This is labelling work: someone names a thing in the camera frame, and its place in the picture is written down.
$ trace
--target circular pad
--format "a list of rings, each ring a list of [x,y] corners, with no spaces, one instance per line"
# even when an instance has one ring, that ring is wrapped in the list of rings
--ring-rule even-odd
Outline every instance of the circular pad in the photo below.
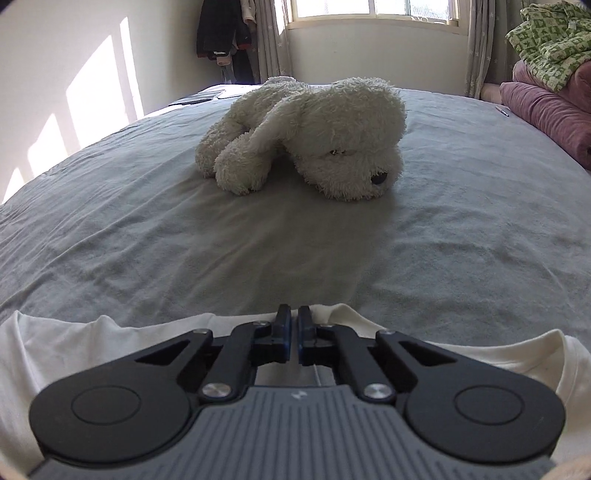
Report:
[[[489,465],[550,455],[564,425],[562,402],[548,387],[484,365],[423,368],[404,415],[437,450]]]
[[[174,377],[135,364],[51,384],[31,404],[29,422],[45,455],[96,465],[155,452],[182,431],[190,415],[189,399]]]
[[[86,423],[113,425],[131,418],[140,405],[138,394],[129,388],[97,387],[78,395],[72,411]]]
[[[468,420],[483,425],[503,425],[523,410],[521,399],[499,387],[472,387],[456,397],[456,408]]]

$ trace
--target white stuffed dog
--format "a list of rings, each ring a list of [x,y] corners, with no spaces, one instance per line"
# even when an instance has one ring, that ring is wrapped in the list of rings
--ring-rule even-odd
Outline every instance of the white stuffed dog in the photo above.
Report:
[[[338,200],[382,195],[402,172],[398,142],[406,111],[381,79],[310,86],[269,79],[236,100],[205,134],[195,160],[206,177],[238,195],[260,190],[287,151],[306,182]]]

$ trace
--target window frame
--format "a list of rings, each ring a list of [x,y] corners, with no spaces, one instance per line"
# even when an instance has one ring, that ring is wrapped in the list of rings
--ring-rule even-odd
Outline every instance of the window frame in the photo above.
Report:
[[[407,9],[410,2],[406,0]],[[468,35],[467,21],[469,0],[448,0],[450,12],[453,18],[448,22],[438,18],[414,17],[412,15],[377,14],[375,12],[375,0],[367,0],[369,5],[368,14],[334,14],[315,15],[313,17],[298,17],[297,0],[287,0],[289,23],[287,28],[303,28],[315,25],[334,24],[336,22],[349,23],[352,21],[384,22],[401,27],[420,27],[431,30],[448,31],[459,35]]]

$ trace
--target gray gripper base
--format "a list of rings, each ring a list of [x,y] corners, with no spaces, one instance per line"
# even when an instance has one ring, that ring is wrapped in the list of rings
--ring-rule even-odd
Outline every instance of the gray gripper base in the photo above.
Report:
[[[392,408],[348,385],[251,387],[205,408],[164,453],[135,465],[84,469],[47,460],[33,480],[539,480],[548,458],[471,465],[429,447]]]

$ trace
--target curtain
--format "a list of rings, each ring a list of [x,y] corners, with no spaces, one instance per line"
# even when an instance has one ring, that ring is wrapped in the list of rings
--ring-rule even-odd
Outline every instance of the curtain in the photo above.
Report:
[[[513,79],[513,67],[519,55],[505,38],[508,32],[522,22],[522,8],[528,7],[530,0],[495,0],[495,31],[492,40],[491,64],[485,81],[500,85]]]
[[[261,83],[278,75],[291,76],[287,8],[287,0],[255,0],[257,80]]]
[[[465,95],[480,98],[492,55],[495,0],[471,0]]]

